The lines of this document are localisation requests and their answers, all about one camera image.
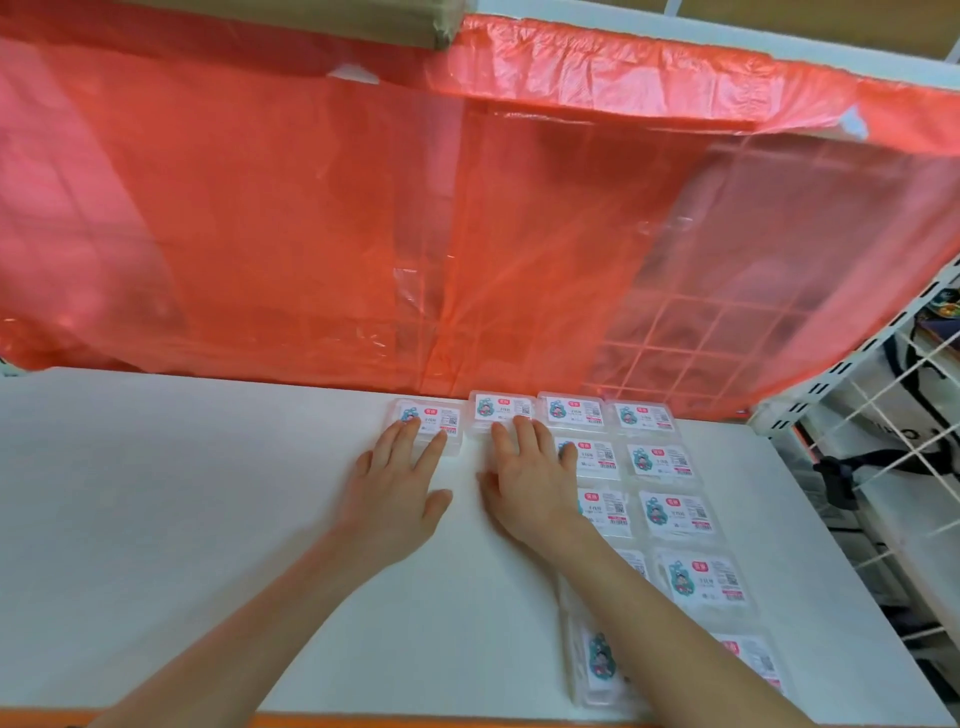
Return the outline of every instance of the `orange plastic sheet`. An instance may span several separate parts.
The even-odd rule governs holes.
[[[0,352],[31,369],[722,418],[960,253],[957,94],[536,21],[435,54],[8,0],[0,133]]]

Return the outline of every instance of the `forearm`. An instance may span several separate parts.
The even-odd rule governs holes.
[[[263,592],[90,728],[241,728],[337,606],[366,581],[363,561],[324,537]]]
[[[547,557],[596,616],[616,659],[665,726],[813,725],[580,521]]]

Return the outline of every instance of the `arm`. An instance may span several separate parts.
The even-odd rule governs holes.
[[[483,473],[493,517],[560,572],[603,626],[616,658],[669,728],[810,728],[773,690],[640,576],[577,507],[577,453],[514,418],[519,451],[494,425],[497,474]],[[690,700],[691,694],[696,700]]]
[[[340,603],[433,535],[452,499],[449,491],[427,493],[446,435],[411,467],[419,428],[419,420],[388,427],[357,460],[333,528],[90,728],[245,728]]]

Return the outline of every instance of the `hand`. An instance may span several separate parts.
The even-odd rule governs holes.
[[[491,428],[496,473],[479,473],[484,504],[520,542],[552,561],[570,531],[589,523],[577,501],[577,449],[564,446],[558,457],[553,435],[538,421],[514,417],[519,452],[506,427]]]
[[[430,478],[444,452],[439,432],[411,466],[420,420],[395,422],[353,467],[333,533],[346,539],[373,575],[423,546],[453,500],[450,491],[428,493]]]

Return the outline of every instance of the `white tabletop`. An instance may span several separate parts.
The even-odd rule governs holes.
[[[111,703],[323,527],[389,395],[52,370],[0,381],[0,706]],[[813,719],[954,725],[769,443],[683,421]],[[436,537],[345,603],[263,705],[303,713],[631,717],[572,705],[552,580],[501,539],[473,473]]]

